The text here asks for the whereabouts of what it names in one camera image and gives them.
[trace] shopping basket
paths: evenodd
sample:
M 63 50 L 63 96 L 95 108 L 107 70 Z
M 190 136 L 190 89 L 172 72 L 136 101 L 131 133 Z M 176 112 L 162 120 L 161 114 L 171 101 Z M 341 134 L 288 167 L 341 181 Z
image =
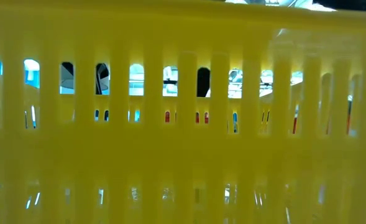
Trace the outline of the shopping basket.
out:
M 26 58 L 40 88 L 24 84 Z M 0 61 L 0 223 L 366 223 L 366 13 L 0 0 Z M 75 66 L 73 95 L 59 94 L 62 62 Z M 109 95 L 94 94 L 97 63 L 109 65 Z M 129 96 L 133 63 L 144 96 Z M 161 94 L 168 65 L 177 97 Z M 195 95 L 200 66 L 210 98 Z M 242 99 L 227 97 L 230 68 L 243 70 Z

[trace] yellow plastic basket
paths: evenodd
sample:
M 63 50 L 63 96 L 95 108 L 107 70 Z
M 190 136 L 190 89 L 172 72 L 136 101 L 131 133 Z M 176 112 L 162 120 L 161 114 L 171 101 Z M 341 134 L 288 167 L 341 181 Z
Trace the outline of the yellow plastic basket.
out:
M 40 64 L 40 89 L 24 84 L 26 58 Z M 0 223 L 366 223 L 366 13 L 0 0 L 0 61 Z M 59 94 L 62 62 L 75 65 L 74 95 Z M 108 96 L 94 94 L 99 62 Z M 129 96 L 133 63 L 144 96 Z M 177 97 L 162 96 L 167 65 Z M 210 98 L 195 95 L 200 66 Z M 227 97 L 231 68 L 243 70 L 242 99 Z M 259 98 L 263 69 L 273 93 Z

